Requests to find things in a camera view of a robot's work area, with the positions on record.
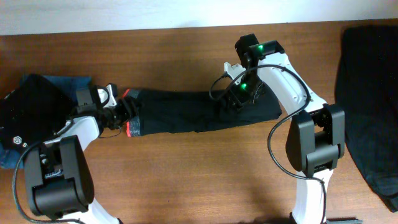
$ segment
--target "garment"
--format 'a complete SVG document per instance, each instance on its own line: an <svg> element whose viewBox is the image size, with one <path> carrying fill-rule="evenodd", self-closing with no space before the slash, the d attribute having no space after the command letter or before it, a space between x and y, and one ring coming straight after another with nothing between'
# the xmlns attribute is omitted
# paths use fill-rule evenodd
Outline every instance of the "garment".
<svg viewBox="0 0 398 224"><path fill-rule="evenodd" d="M88 87L90 81L90 77L24 75L21 80L20 88L16 89L8 96L8 101L0 101L0 124L4 124L4 120L7 120L11 115L15 114L14 111L16 110L11 110L11 113L7 114L7 109L8 112L10 112L10 105L17 105L16 108L18 110L18 108L24 107L26 102L30 102L31 107L27 110L25 108L25 114L17 114L17 117L14 119L19 121L12 124L13 127L21 127L19 131L22 130L27 137L22 137L21 134L17 134L16 128L11 128L11 131L9 131L10 128L7 128L7 131L4 126L0 125L0 167L3 169L15 168L16 162L20 156L20 150L23 149L23 143L26 142L29 144L38 139L38 137L48 135L50 131L52 134L53 129L58 131L62 128L65 125L66 115L69 114L71 107L75 106L77 103L76 90ZM43 125L46 125L46 127L35 129L28 128L36 126L42 127ZM12 143L11 145L5 144L5 146L3 146L5 141L10 141L11 138L16 136L19 136L21 141L23 141L21 144L16 145Z"/></svg>
<svg viewBox="0 0 398 224"><path fill-rule="evenodd" d="M214 131L277 119L282 114L279 102L266 88L255 105L246 105L239 112L229 110L225 100L211 100L207 91L128 90L126 95L138 101L139 116L128 122L127 135Z"/></svg>
<svg viewBox="0 0 398 224"><path fill-rule="evenodd" d="M24 75L21 85L27 80L29 75ZM63 94L68 96L74 103L77 103L76 90L87 88L90 85L91 77L58 77L43 75L45 79L55 85Z"/></svg>
<svg viewBox="0 0 398 224"><path fill-rule="evenodd" d="M398 27L344 32L335 99L347 148L370 188L398 209Z"/></svg>

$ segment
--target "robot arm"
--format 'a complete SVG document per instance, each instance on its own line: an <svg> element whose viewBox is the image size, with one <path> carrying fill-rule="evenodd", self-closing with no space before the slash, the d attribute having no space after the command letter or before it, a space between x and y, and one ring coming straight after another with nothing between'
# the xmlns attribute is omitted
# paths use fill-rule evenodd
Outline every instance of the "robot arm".
<svg viewBox="0 0 398 224"><path fill-rule="evenodd" d="M94 185L83 151L104 128L116 129L137 115L134 99L114 99L116 86L77 91L76 114L25 159L25 186L35 215L86 224L119 224L94 198Z"/></svg>
<svg viewBox="0 0 398 224"><path fill-rule="evenodd" d="M226 97L240 110L256 99L262 85L268 85L288 114L292 114L310 101L305 109L292 117L286 143L287 157L301 177L314 177L327 188L337 160L344 154L344 111L328 105L301 79L277 41L259 44L254 34L243 36L235 49L242 65L224 64L224 71L235 80ZM300 83L285 70L290 70L303 81ZM303 85L307 87L307 96ZM314 132L315 125L323 131ZM323 217L324 195L322 185L316 180L297 179L297 198L292 219L298 224L319 224Z"/></svg>

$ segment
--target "black fabric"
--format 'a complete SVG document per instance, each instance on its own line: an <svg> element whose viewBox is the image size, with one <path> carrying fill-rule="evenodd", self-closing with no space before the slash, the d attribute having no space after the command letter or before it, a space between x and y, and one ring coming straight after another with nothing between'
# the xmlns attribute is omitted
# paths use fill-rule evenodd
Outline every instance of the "black fabric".
<svg viewBox="0 0 398 224"><path fill-rule="evenodd" d="M141 104L141 136L154 133L214 131L277 119L282 114L279 102L269 88L255 105L247 105L239 112L227 109L224 100L211 100L207 91L141 90L137 100Z"/></svg>
<svg viewBox="0 0 398 224"><path fill-rule="evenodd" d="M0 101L0 142L5 149L23 149L23 144L43 140L62 129L74 104L56 86L40 75L28 79ZM14 143L15 137L20 143Z"/></svg>
<svg viewBox="0 0 398 224"><path fill-rule="evenodd" d="M336 102L346 115L346 143L366 182L398 209L398 27L343 34Z"/></svg>

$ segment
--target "blue jeans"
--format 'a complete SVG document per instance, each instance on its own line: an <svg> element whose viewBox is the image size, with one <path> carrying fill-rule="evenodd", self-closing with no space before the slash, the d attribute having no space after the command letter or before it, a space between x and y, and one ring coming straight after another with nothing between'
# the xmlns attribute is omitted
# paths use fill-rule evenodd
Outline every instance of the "blue jeans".
<svg viewBox="0 0 398 224"><path fill-rule="evenodd" d="M28 75L24 75L21 80L21 84L27 79ZM71 98L74 102L77 102L76 90L89 87L91 78L90 77L55 77L44 75L48 81L58 87L65 95ZM19 152L15 150L3 149L0 142L0 167L3 169L15 168L18 159L20 157Z"/></svg>

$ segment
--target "wood grain surface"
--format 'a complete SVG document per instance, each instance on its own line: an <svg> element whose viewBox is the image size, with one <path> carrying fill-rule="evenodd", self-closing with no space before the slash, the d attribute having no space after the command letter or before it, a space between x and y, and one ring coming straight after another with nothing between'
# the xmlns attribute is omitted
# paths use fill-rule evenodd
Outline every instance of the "wood grain surface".
<svg viewBox="0 0 398 224"><path fill-rule="evenodd" d="M120 92L207 91L222 74L224 62L239 62L234 50L239 37L255 33L261 42L278 40L311 89L334 103L341 33L361 24L398 21L4 36L0 97L28 73L90 76L95 84L117 84ZM126 224L250 223L288 217L296 180L281 172L268 155L266 137L275 122L207 133L139 138L123 133L98 139L85 151L95 197ZM288 128L285 124L276 132L272 145L281 164L292 170L284 147ZM11 170L0 170L0 222L26 223L12 200L11 176ZM28 210L22 172L18 189ZM397 215L365 183L349 153L339 160L331 178L327 217L398 223Z"/></svg>

